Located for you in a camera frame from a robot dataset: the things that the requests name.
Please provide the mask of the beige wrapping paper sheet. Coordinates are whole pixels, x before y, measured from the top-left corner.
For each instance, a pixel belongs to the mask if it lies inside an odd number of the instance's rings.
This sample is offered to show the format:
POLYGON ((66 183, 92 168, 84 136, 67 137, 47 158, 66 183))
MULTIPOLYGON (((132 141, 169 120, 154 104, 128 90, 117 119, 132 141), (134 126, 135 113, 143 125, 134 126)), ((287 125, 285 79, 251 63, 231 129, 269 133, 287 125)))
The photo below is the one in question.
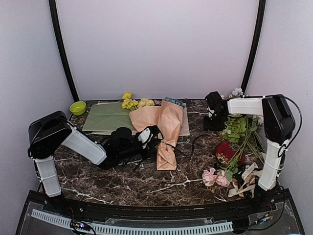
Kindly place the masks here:
POLYGON ((173 148, 176 146, 183 123, 183 108, 162 100, 160 106, 147 106, 130 112, 130 120, 138 132, 156 125, 163 135, 157 147, 157 170, 176 170, 177 161, 173 148))

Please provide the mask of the bright yellow flower stem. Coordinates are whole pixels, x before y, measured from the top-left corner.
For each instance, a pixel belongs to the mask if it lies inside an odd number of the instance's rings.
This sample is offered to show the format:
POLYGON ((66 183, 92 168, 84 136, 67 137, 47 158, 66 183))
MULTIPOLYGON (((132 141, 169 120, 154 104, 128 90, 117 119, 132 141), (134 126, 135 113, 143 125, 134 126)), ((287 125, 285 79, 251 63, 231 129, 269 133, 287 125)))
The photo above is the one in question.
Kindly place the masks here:
POLYGON ((132 97, 133 97, 133 94, 131 92, 125 92, 123 94, 122 109, 128 109, 132 111, 138 109, 139 102, 137 100, 132 99, 132 97))

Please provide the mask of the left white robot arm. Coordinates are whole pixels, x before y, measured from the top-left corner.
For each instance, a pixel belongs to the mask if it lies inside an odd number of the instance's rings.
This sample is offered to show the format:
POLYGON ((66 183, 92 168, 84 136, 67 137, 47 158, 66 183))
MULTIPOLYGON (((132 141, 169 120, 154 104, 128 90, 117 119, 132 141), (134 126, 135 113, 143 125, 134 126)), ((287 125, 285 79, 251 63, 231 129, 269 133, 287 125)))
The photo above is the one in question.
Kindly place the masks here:
POLYGON ((58 213, 66 213, 69 203, 62 195, 54 162, 54 153, 65 146, 85 157, 101 169, 110 169, 128 163, 136 155, 147 159, 160 144, 161 131, 157 126, 148 126, 132 134, 127 127, 119 127, 111 133, 105 143, 98 143, 77 129, 62 111, 56 111, 34 121, 28 128, 28 156, 34 160, 37 176, 46 195, 51 198, 50 206, 58 213))

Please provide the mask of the blue fake flower stem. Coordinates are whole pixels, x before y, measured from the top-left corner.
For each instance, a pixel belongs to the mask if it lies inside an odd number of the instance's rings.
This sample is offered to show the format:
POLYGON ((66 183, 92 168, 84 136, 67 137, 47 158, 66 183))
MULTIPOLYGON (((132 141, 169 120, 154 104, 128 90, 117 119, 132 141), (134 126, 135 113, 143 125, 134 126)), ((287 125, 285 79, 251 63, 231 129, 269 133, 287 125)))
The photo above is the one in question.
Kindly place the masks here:
POLYGON ((167 102, 170 102, 170 103, 173 103, 173 104, 176 104, 176 105, 179 105, 181 106, 182 108, 186 108, 186 104, 183 102, 183 101, 180 101, 178 99, 175 99, 175 98, 171 98, 171 97, 165 97, 163 100, 167 101, 167 102))

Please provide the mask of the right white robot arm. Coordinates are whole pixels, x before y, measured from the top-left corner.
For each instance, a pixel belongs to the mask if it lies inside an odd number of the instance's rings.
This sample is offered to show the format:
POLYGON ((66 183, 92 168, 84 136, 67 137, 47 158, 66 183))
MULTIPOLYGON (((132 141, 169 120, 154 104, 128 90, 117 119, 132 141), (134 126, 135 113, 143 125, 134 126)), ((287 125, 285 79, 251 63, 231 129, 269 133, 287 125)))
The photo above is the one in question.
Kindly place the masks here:
POLYGON ((260 116, 264 119, 264 132, 267 138, 267 152, 263 173, 258 187, 269 191, 277 185, 283 169, 285 153, 293 141, 295 119, 281 95, 251 96, 224 100, 218 92, 205 97, 208 116, 203 118, 203 128, 209 131, 222 131, 229 115, 260 116))

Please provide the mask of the pale yellow flower stem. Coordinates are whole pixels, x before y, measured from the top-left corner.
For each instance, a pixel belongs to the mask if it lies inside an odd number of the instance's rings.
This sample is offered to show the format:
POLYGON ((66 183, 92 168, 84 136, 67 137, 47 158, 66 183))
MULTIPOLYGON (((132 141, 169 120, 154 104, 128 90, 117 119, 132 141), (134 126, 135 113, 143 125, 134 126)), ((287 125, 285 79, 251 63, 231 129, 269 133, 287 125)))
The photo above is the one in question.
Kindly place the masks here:
POLYGON ((143 107, 147 107, 147 106, 155 106, 155 103, 153 100, 151 99, 147 99, 147 98, 142 98, 139 103, 138 103, 138 108, 143 108, 143 107))

